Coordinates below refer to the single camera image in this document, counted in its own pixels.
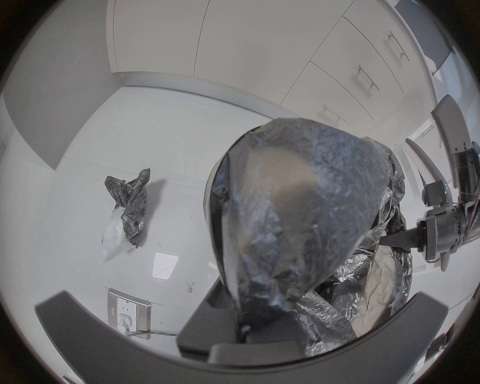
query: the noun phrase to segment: cabinet door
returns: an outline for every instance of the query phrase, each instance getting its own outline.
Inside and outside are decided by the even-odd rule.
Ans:
[[[435,107],[428,69],[406,27],[382,0],[356,0],[345,17],[370,41],[387,63],[405,94],[423,100],[414,109],[418,121],[425,121]]]
[[[210,0],[195,77],[280,104],[352,0]]]
[[[388,114],[401,99],[402,91],[382,57],[344,17],[312,62],[342,84],[373,119]]]
[[[299,116],[358,137],[368,136],[373,120],[337,81],[309,62],[282,106]]]
[[[113,15],[119,72],[193,76],[208,0],[116,0]]]

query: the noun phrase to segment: metal handle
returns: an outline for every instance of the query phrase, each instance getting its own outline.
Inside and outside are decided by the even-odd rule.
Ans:
[[[372,82],[372,86],[374,86],[375,88],[377,88],[377,90],[380,91],[380,88],[378,87],[378,85],[375,84],[375,81],[373,81],[373,79],[370,77],[367,71],[362,68],[361,65],[359,65],[359,71],[357,72],[357,75],[360,73],[360,71],[362,71],[368,77],[368,79]]]
[[[396,41],[396,43],[398,44],[398,46],[400,47],[400,49],[402,50],[402,53],[400,53],[400,57],[402,57],[402,55],[404,55],[408,61],[410,61],[410,59],[408,58],[407,54],[405,53],[405,50],[403,49],[402,45],[398,42],[398,40],[396,39],[395,35],[393,34],[392,31],[389,31],[390,34],[388,35],[388,38],[391,38],[393,37],[393,39]]]
[[[324,104],[324,108],[327,108],[328,110],[332,111],[333,113],[335,113],[338,117],[340,117],[343,121],[347,121],[346,118],[344,118],[342,115],[340,115],[337,111],[331,109],[327,104]]]

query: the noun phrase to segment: crumpled black plastic bag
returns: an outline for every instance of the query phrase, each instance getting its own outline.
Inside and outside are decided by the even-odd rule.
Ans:
[[[241,323],[288,312],[352,255],[389,169],[378,145],[312,120],[276,119],[237,140],[210,175],[204,210]]]
[[[137,248],[144,239],[144,216],[147,210],[146,185],[150,180],[150,168],[142,170],[138,177],[128,183],[112,176],[107,176],[105,186],[117,203],[125,211],[121,215],[123,230],[128,241]]]

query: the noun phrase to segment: wall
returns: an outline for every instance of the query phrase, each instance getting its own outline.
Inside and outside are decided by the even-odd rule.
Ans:
[[[3,90],[19,133],[52,168],[88,118],[121,87],[111,73],[107,0],[64,0],[38,28]]]

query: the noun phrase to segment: drawer handle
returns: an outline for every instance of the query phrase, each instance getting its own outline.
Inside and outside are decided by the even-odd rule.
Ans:
[[[338,117],[340,117],[343,121],[347,121],[346,118],[344,118],[342,115],[340,115],[337,111],[331,109],[327,104],[324,104],[324,108],[327,108],[328,110],[332,111],[333,113],[335,113]]]
[[[371,85],[370,89],[372,88],[372,86],[374,86],[375,88],[377,88],[377,90],[380,91],[380,88],[378,87],[378,85],[375,84],[375,81],[373,81],[373,79],[370,77],[370,75],[367,73],[367,71],[362,68],[361,65],[359,65],[359,71],[357,72],[357,75],[360,73],[360,71],[362,71],[368,77],[368,79],[372,82],[372,85]]]
[[[400,57],[402,57],[402,55],[404,55],[408,61],[410,61],[410,59],[408,58],[407,54],[405,53],[405,50],[403,49],[403,47],[400,45],[400,43],[398,42],[398,40],[396,39],[395,35],[393,34],[392,31],[389,31],[390,34],[388,35],[388,38],[390,39],[391,37],[393,37],[393,39],[396,41],[396,43],[398,44],[398,46],[400,47],[400,49],[402,50],[402,53],[400,53]]]

